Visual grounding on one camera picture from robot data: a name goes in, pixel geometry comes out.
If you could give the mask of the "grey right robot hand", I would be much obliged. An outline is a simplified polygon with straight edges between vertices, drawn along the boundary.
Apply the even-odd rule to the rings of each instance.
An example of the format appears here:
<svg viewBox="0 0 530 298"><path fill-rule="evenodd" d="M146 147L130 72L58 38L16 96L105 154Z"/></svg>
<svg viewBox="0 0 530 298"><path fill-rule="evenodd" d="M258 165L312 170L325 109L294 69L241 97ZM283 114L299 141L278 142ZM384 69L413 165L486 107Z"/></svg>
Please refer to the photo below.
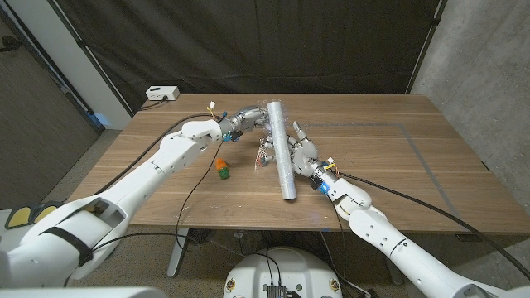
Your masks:
<svg viewBox="0 0 530 298"><path fill-rule="evenodd" d="M335 167L334 160L321 161L316 145L297 121L293 123L293 128L297 137L288 136L283 125L272 123L270 135L263 141L265 152L257 158L257 163L260 166L271 161L277 163L284 200L297 197L294 175L307 177L314 190L319 190L330 201L337 200L337 183L340 178L330 171L330 168Z"/></svg>

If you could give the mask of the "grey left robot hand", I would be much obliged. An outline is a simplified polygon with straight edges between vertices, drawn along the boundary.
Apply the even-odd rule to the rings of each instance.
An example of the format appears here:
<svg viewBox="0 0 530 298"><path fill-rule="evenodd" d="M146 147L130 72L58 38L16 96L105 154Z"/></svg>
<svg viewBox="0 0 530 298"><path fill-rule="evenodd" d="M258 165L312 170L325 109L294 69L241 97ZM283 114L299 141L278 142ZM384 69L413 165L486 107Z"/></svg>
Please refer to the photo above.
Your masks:
<svg viewBox="0 0 530 298"><path fill-rule="evenodd" d="M268 112L258 106L241 108L234 115L218 121L224 142L236 142L243 134L255 128L263 128L268 120Z"/></svg>

